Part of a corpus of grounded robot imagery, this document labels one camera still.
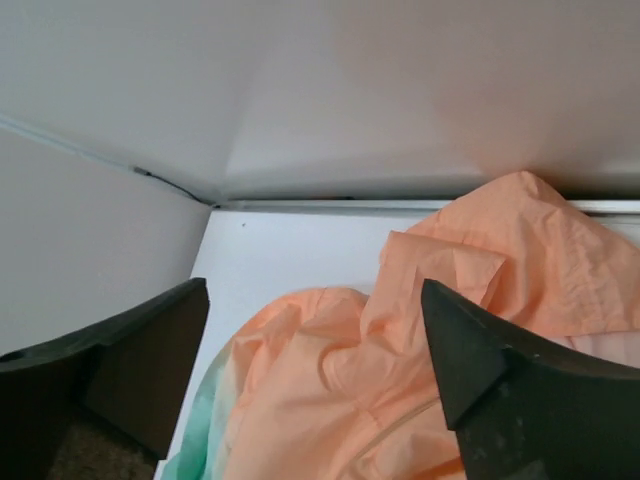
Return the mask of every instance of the white wall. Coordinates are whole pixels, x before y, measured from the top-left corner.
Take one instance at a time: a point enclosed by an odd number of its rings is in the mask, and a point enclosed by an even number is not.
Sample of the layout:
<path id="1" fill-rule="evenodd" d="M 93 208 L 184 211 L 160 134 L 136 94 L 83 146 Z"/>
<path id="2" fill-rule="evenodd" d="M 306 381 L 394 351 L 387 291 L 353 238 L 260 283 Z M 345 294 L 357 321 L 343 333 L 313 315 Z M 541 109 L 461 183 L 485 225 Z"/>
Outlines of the white wall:
<path id="1" fill-rule="evenodd" d="M 638 45 L 634 0 L 4 0 L 0 114 L 210 199 L 635 193 Z"/>
<path id="2" fill-rule="evenodd" d="M 233 196 L 447 194 L 524 168 L 638 194 L 638 2 L 280 5 Z"/>
<path id="3" fill-rule="evenodd" d="M 142 177 L 0 131 L 0 355 L 187 279 L 209 213 Z"/>
<path id="4" fill-rule="evenodd" d="M 0 114 L 216 198 L 273 0 L 2 0 Z"/>

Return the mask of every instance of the mint green fabric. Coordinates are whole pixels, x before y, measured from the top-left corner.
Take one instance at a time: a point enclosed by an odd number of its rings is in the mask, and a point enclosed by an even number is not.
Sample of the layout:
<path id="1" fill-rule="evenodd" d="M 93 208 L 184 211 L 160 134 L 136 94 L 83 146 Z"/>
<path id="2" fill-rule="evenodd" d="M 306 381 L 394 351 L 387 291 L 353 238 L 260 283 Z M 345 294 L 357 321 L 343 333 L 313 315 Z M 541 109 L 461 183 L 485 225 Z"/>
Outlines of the mint green fabric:
<path id="1" fill-rule="evenodd" d="M 224 465 L 216 464 L 235 392 L 221 386 L 230 357 L 229 345 L 216 356 L 198 387 L 180 452 L 165 465 L 162 480 L 218 480 Z"/>

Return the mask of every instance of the crumpled clothing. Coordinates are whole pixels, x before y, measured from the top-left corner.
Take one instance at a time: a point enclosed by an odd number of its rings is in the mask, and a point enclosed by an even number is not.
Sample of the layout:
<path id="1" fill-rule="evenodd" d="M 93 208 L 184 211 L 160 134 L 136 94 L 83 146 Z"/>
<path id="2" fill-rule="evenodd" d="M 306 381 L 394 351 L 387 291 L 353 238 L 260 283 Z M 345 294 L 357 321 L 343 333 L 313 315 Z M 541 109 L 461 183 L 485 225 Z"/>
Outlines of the crumpled clothing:
<path id="1" fill-rule="evenodd" d="M 209 368 L 164 478 L 465 478 L 431 366 L 425 278 L 640 366 L 640 250 L 534 175 L 511 174 L 391 232 L 370 297 L 306 290 L 249 320 Z"/>

